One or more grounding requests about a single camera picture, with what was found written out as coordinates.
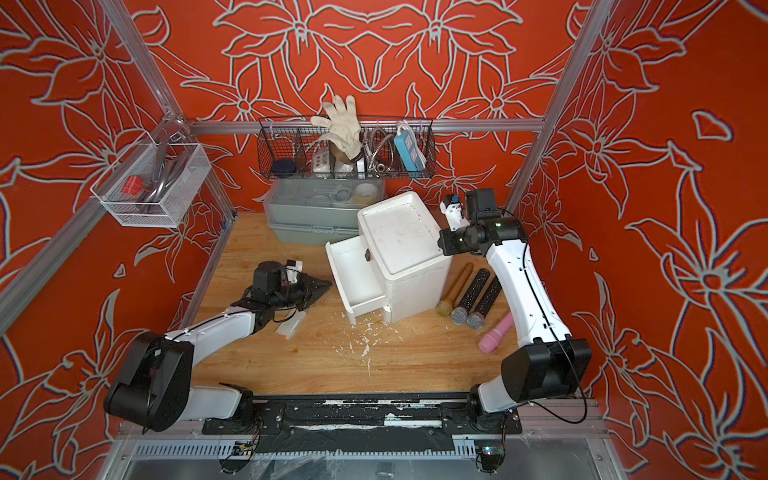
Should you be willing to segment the white drawer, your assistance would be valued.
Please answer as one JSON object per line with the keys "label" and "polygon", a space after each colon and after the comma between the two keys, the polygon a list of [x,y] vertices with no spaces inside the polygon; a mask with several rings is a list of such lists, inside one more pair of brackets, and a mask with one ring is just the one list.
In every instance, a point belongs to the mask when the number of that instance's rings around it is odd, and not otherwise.
{"label": "white drawer", "polygon": [[358,317],[387,305],[378,265],[363,236],[328,242],[325,250],[345,315],[352,325]]}

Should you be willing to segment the pink microphone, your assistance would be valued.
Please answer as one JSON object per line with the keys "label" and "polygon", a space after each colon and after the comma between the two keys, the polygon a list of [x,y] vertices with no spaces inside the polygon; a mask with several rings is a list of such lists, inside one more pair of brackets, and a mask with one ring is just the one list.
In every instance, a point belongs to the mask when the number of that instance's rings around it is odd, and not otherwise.
{"label": "pink microphone", "polygon": [[509,311],[493,328],[483,335],[478,342],[479,350],[485,354],[489,354],[496,350],[505,335],[513,326],[514,317],[512,312]]}

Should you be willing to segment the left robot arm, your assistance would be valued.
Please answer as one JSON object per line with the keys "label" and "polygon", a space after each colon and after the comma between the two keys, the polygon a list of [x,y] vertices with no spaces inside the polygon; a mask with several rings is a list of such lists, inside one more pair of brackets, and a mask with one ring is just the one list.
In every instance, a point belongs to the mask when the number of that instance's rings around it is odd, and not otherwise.
{"label": "left robot arm", "polygon": [[103,402],[106,414],[154,432],[180,421],[219,420],[226,427],[254,427],[253,393],[234,384],[194,387],[194,368],[213,353],[260,332],[276,315],[284,321],[307,311],[333,286],[303,271],[299,261],[264,261],[252,283],[221,313],[163,334],[131,341]]}

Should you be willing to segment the white drawer cabinet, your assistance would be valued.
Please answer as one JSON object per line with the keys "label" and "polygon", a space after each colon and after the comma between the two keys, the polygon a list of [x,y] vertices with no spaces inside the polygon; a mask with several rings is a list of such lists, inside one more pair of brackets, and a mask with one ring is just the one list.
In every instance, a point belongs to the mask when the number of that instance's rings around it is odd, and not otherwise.
{"label": "white drawer cabinet", "polygon": [[452,258],[438,246],[440,226],[422,199],[406,192],[358,212],[360,234],[383,283],[389,323],[427,312],[440,301]]}

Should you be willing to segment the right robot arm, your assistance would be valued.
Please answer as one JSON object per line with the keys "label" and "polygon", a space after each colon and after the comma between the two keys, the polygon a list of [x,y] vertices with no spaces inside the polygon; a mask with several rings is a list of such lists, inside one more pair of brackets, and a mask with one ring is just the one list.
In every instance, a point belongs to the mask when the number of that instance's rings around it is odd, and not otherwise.
{"label": "right robot arm", "polygon": [[585,339],[576,339],[557,314],[536,271],[522,223],[496,205],[491,189],[476,189],[460,201],[447,195],[440,211],[448,227],[438,246],[446,256],[479,255],[499,281],[514,321],[518,349],[500,374],[473,389],[480,415],[507,412],[541,399],[582,394],[581,380],[592,358]]}

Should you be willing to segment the black sparkly microphone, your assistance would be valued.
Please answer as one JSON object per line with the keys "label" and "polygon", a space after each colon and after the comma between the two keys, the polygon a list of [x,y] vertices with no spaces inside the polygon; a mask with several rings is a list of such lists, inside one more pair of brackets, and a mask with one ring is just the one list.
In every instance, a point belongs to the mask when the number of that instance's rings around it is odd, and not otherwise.
{"label": "black sparkly microphone", "polygon": [[490,279],[490,271],[481,268],[469,284],[457,306],[451,311],[450,318],[455,325],[463,325],[468,321],[469,313],[480,296],[484,286]]}
{"label": "black sparkly microphone", "polygon": [[493,304],[502,291],[498,277],[495,277],[478,301],[475,309],[468,315],[466,324],[474,330],[480,330],[485,325],[485,320]]}

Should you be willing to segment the gold microphone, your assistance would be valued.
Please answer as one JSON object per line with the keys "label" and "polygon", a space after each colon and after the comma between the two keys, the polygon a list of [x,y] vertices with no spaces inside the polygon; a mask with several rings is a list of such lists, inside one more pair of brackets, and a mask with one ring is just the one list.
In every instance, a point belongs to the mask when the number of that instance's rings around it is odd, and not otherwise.
{"label": "gold microphone", "polygon": [[439,316],[444,318],[450,316],[456,304],[457,297],[463,291],[473,270],[474,265],[472,263],[468,263],[462,268],[459,276],[455,279],[447,293],[442,297],[435,308],[435,311]]}

